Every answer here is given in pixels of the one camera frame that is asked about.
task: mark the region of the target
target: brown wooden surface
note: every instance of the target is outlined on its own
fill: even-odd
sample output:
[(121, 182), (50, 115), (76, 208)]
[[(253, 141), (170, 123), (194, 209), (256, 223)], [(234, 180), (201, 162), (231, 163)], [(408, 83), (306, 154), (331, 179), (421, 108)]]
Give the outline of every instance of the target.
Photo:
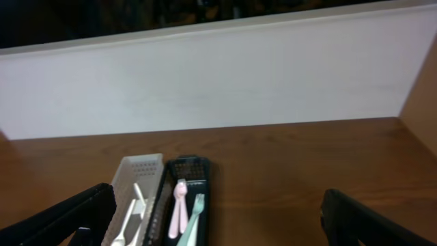
[(215, 163), (211, 245), (327, 245), (335, 187), (437, 242), (437, 161), (395, 118), (0, 141), (0, 227), (99, 182), (123, 156)]
[(401, 119), (437, 156), (437, 36), (411, 91)]

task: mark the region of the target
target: white panel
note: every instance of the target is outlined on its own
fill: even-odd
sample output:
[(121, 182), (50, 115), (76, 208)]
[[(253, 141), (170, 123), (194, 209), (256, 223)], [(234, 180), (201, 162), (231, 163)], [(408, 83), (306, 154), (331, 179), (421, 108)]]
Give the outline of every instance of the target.
[(435, 5), (0, 57), (10, 139), (398, 116)]

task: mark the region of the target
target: white partition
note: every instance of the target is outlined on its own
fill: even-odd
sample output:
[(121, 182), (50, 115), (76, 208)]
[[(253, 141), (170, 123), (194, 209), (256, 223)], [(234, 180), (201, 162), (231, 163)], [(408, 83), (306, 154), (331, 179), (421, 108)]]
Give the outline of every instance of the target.
[(0, 51), (10, 139), (398, 116), (437, 30), (391, 1)]

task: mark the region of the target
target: black basket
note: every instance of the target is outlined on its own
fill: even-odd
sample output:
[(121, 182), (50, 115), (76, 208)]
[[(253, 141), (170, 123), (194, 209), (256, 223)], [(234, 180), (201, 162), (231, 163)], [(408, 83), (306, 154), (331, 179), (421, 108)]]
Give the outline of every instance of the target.
[(194, 206), (195, 196), (205, 194), (205, 208), (199, 216), (196, 246), (208, 245), (208, 211), (210, 206), (210, 162), (195, 155), (179, 156), (167, 162), (160, 180), (149, 226), (145, 232), (143, 246), (176, 246), (181, 237), (168, 237), (171, 214), (175, 206), (173, 189), (178, 179), (187, 182), (186, 208), (188, 217)]

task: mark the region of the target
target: teal fork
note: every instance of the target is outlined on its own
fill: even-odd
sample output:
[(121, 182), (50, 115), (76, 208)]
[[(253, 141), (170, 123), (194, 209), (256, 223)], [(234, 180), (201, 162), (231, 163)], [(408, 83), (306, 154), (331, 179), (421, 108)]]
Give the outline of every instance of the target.
[(195, 221), (197, 218), (199, 218), (199, 215), (203, 212), (204, 208), (205, 208), (205, 195), (197, 194), (194, 201), (193, 212), (191, 213), (190, 221), (188, 222), (185, 232), (180, 237), (177, 246), (187, 246), (191, 231), (193, 230), (193, 227), (195, 225)]

